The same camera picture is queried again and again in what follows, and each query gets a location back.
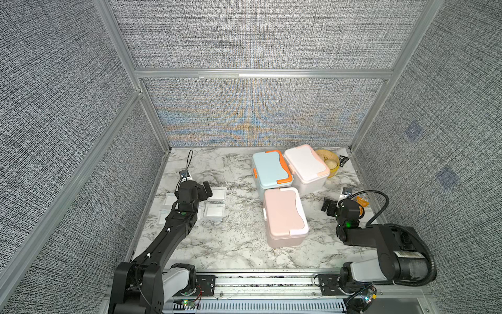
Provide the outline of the pink first aid box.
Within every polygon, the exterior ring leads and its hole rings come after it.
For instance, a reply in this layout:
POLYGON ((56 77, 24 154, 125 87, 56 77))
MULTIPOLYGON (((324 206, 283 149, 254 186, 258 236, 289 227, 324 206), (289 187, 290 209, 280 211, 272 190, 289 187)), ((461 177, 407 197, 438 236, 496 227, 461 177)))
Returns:
POLYGON ((294 247, 307 237, 309 225, 296 188, 266 190, 263 212, 269 247, 294 247))

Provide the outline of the blue orange first aid box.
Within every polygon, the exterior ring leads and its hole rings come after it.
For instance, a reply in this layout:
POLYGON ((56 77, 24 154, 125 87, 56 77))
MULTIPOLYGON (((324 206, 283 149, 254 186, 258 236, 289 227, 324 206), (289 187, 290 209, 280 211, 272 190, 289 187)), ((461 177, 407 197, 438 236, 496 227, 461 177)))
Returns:
POLYGON ((266 190, 291 187, 293 175, 279 150, 269 150, 252 155, 252 171, 258 196, 264 200, 266 190))

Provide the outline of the white gauze packet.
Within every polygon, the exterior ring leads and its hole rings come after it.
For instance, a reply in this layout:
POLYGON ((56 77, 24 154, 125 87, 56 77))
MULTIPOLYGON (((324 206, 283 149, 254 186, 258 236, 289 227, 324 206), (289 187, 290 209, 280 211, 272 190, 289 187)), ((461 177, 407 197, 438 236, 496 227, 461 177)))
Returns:
POLYGON ((207 199, 213 203, 224 203, 226 201, 227 188, 226 187, 213 187, 213 195, 207 199))
POLYGON ((158 225, 164 225, 166 223, 167 216, 171 213, 170 210, 160 210, 158 213, 158 225))
POLYGON ((171 209, 173 204, 177 201, 177 197, 174 193, 167 193, 163 201, 163 206, 171 209))
POLYGON ((224 218, 225 204, 208 202, 205 204, 203 219, 206 221, 221 222, 224 218))

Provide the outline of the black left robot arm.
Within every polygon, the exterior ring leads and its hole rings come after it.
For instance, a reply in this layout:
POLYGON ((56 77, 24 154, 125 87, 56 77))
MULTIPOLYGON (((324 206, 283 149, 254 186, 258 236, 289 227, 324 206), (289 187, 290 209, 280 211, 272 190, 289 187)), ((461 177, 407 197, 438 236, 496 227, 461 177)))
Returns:
POLYGON ((212 197, 213 191, 206 181, 199 184, 187 179, 179 184, 175 196, 176 202, 160 234, 138 257, 116 268, 109 313, 161 313, 167 299, 196 288, 194 266, 175 264, 168 273, 163 271, 175 249, 195 226, 199 203, 212 197))

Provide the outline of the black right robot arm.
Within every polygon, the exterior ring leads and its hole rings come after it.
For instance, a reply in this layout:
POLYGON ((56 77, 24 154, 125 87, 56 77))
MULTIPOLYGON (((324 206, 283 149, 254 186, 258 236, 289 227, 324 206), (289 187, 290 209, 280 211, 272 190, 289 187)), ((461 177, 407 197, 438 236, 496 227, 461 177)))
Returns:
POLYGON ((395 224, 362 228, 364 208, 350 198, 325 198, 322 211, 336 218, 336 235, 344 245, 377 251, 373 259, 343 264, 339 287, 344 293, 354 294, 372 283, 421 287, 436 279, 432 253, 413 228, 395 224))

